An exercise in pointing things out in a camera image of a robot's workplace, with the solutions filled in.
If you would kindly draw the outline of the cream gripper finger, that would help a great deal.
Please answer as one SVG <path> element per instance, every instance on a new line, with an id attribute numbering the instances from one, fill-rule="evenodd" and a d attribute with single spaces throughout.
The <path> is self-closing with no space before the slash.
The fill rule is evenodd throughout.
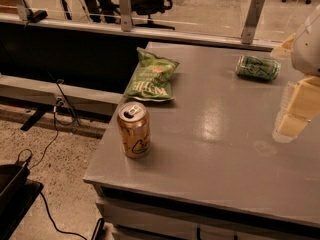
<path id="1" fill-rule="evenodd" d="M 288 82 L 280 102 L 272 137 L 280 143 L 297 138 L 309 122 L 320 113 L 320 78 L 305 76 Z"/>
<path id="2" fill-rule="evenodd" d="M 270 56 L 274 59 L 290 58 L 295 36 L 295 33 L 288 36 L 280 45 L 278 45 L 271 51 Z"/>

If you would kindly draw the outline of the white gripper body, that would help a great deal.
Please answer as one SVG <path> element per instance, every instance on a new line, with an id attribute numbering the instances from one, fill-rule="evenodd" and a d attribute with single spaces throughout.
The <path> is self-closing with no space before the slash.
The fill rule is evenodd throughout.
<path id="1" fill-rule="evenodd" d="M 305 75 L 320 76 L 320 5 L 298 28 L 291 52 L 292 66 Z"/>

